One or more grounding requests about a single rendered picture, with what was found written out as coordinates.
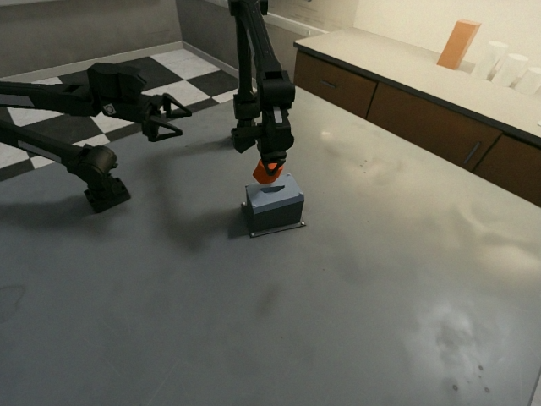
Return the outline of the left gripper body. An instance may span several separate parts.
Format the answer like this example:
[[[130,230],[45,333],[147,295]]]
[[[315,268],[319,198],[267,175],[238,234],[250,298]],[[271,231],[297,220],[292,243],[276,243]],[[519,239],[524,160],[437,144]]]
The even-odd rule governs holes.
[[[268,163],[268,162],[279,162],[279,159],[278,157],[280,157],[280,159],[285,159],[287,158],[287,153],[286,151],[274,151],[274,152],[268,152],[268,153],[261,153],[260,152],[260,148],[259,148],[259,145],[258,145],[258,150],[259,150],[259,153],[260,153],[260,157],[261,157],[261,161],[263,163]]]

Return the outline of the orange-red peg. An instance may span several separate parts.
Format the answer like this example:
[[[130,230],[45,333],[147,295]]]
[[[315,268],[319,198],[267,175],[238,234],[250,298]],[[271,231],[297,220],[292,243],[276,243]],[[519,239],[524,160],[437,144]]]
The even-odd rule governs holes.
[[[276,164],[277,163],[268,164],[271,172],[274,170]],[[269,176],[260,159],[257,168],[254,170],[253,176],[260,184],[270,184],[275,182],[276,179],[279,178],[282,169],[283,165],[276,171],[274,176]]]

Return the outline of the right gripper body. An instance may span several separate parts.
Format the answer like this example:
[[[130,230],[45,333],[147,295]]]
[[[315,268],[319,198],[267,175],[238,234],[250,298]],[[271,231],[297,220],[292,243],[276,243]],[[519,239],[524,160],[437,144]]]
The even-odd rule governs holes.
[[[147,104],[145,105],[145,107],[141,110],[140,112],[140,119],[136,119],[136,118],[129,118],[129,117],[124,117],[123,116],[123,111],[121,110],[122,112],[122,117],[124,118],[125,121],[129,121],[129,122],[133,122],[133,123],[140,123],[141,124],[141,128],[142,128],[142,134],[145,135],[145,136],[148,136],[148,141],[150,141],[150,131],[149,131],[149,124],[148,124],[148,118],[150,117],[150,115],[154,115],[158,118],[161,117],[161,107],[163,105],[163,111],[165,111],[165,95],[166,93],[164,92],[161,95],[153,95],[151,97],[151,99],[147,102]],[[147,125],[147,126],[146,126]],[[147,130],[147,132],[146,132]]]

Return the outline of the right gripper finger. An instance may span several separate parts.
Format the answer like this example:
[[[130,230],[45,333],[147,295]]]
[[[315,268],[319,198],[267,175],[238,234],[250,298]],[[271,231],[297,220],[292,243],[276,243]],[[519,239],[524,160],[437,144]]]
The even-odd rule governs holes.
[[[177,101],[174,97],[172,97],[170,94],[166,93],[164,95],[165,97],[165,111],[166,111],[166,118],[185,118],[185,117],[192,117],[192,111],[187,109],[184,105],[182,105],[179,101]],[[172,104],[175,106],[181,108],[185,112],[173,112],[172,111]]]
[[[161,126],[163,128],[167,128],[170,130],[175,131],[176,133],[169,133],[169,134],[159,134],[158,133],[158,126]],[[183,135],[183,131],[153,115],[150,115],[149,117],[149,131],[150,131],[150,142],[157,142],[160,140],[165,140],[172,137],[177,137]]]

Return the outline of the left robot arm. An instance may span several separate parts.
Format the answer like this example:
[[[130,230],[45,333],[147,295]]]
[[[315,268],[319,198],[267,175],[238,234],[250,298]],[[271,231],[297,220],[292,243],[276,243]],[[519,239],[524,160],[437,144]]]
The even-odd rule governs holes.
[[[235,16],[238,49],[238,93],[233,94],[238,123],[231,130],[233,147],[242,154],[257,139],[261,153],[286,151],[294,142],[287,109],[292,109],[296,89],[275,55],[265,26],[262,15],[267,15],[268,0],[227,1],[230,15]],[[255,93],[252,56],[256,67]],[[256,125],[254,119],[260,117],[260,112],[262,123]]]

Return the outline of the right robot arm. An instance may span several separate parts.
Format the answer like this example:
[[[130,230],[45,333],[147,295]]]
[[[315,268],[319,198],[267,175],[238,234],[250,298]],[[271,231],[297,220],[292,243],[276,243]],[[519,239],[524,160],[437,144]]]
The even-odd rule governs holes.
[[[87,69],[87,74],[89,83],[45,85],[0,81],[0,107],[94,118],[102,112],[106,117],[124,120],[122,110],[124,117],[140,119],[139,112],[152,97],[141,93],[150,79],[141,69],[96,62]],[[117,156],[104,145],[71,145],[2,119],[0,143],[64,165],[68,173],[88,184],[84,193],[93,208],[128,193],[120,178],[111,177],[109,171],[117,167]]]

